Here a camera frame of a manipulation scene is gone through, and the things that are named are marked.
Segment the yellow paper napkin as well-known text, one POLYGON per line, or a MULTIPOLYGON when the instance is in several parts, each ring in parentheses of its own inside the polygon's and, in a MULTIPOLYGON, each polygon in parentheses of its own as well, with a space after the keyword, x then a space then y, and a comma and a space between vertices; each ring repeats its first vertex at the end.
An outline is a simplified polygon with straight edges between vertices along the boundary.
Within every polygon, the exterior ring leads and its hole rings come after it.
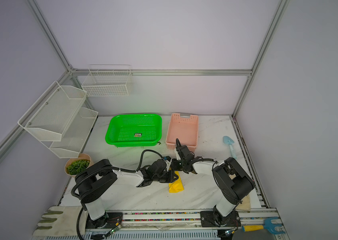
POLYGON ((175 174, 178 176, 178 179, 174 181, 173 183, 169 184, 170 193, 179 193, 179 192, 184 191, 184 186, 182 184, 179 171, 175 171, 175 174))

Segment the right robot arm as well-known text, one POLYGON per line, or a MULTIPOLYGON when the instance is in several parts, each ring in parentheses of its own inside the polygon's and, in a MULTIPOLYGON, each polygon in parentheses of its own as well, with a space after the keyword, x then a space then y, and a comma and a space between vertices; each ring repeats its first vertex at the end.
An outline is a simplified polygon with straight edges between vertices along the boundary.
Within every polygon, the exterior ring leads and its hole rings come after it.
POLYGON ((255 183, 238 161, 229 157, 218 163, 213 159, 196 157, 186 145, 175 147, 175 171, 211 176, 222 197, 211 211, 200 212, 202 227, 240 227, 236 210, 243 199, 255 188, 255 183))

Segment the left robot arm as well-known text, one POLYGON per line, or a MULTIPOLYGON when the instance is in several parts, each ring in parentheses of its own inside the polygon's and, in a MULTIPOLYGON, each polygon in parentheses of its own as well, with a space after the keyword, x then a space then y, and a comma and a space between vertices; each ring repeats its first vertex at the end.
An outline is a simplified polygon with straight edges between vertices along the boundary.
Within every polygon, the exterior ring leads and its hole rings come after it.
POLYGON ((92 222, 105 222, 109 215, 105 210, 102 195, 111 186, 143 188, 150 186, 152 182, 171 184, 177 180, 179 175, 170 168, 170 161, 164 159, 137 170, 118 168, 104 159, 76 175, 76 184, 71 190, 71 195, 80 200, 83 211, 89 215, 92 222))

